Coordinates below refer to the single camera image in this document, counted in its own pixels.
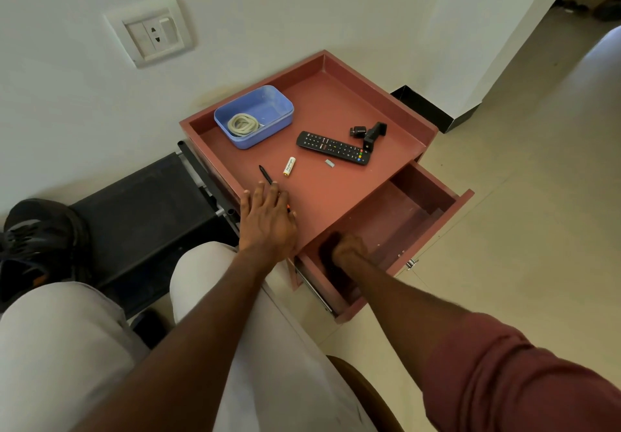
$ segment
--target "person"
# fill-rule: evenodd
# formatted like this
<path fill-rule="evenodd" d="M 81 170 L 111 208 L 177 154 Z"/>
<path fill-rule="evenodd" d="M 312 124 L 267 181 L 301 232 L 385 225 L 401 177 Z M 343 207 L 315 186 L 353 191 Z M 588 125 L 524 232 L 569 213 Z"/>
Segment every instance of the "person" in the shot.
<path fill-rule="evenodd" d="M 352 390 L 263 283 L 293 250 L 288 194 L 241 200 L 237 252 L 207 243 L 171 279 L 176 327 L 149 352 L 120 308 L 77 282 L 23 295 L 0 320 L 4 431 L 375 430 Z M 440 431 L 613 430 L 621 392 L 485 314 L 407 286 L 345 235 L 360 287 Z"/>

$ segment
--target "light switch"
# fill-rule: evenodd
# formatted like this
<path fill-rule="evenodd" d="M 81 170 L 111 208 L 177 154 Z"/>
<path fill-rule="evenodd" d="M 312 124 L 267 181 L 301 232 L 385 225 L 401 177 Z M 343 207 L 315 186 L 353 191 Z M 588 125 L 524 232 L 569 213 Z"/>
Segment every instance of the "light switch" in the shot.
<path fill-rule="evenodd" d="M 136 67 L 192 47 L 177 0 L 145 0 L 105 17 Z"/>

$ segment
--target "black remote control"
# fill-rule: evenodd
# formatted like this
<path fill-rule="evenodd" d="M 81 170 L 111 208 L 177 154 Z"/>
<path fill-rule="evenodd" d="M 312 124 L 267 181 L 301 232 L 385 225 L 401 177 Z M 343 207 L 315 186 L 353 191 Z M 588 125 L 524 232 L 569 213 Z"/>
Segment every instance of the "black remote control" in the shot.
<path fill-rule="evenodd" d="M 314 135 L 308 131 L 300 133 L 296 144 L 306 149 L 327 154 L 328 156 L 360 164 L 361 166 L 367 165 L 371 157 L 371 154 L 361 147 L 348 145 L 325 136 Z"/>

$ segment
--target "beige floor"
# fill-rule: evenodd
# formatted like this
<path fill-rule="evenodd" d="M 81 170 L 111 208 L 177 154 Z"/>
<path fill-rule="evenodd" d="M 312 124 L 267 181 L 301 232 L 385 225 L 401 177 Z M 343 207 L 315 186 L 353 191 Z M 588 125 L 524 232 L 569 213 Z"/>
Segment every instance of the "beige floor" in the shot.
<path fill-rule="evenodd" d="M 470 121 L 436 138 L 422 164 L 456 192 L 476 195 L 399 278 L 492 314 L 621 386 L 614 27 L 549 12 Z M 406 431 L 433 430 L 368 307 L 337 326 L 306 287 L 268 282 L 325 353 L 366 376 Z"/>

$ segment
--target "white pants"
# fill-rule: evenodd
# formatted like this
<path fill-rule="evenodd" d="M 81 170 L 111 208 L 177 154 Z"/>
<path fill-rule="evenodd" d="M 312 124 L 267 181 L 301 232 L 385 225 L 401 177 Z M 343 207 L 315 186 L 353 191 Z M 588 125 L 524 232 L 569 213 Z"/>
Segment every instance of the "white pants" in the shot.
<path fill-rule="evenodd" d="M 234 256 L 220 243 L 183 255 L 170 283 L 175 322 Z M 148 354 L 122 309 L 94 288 L 62 282 L 27 293 L 0 319 L 0 429 L 70 430 Z M 263 284 L 214 430 L 375 429 L 330 361 Z"/>

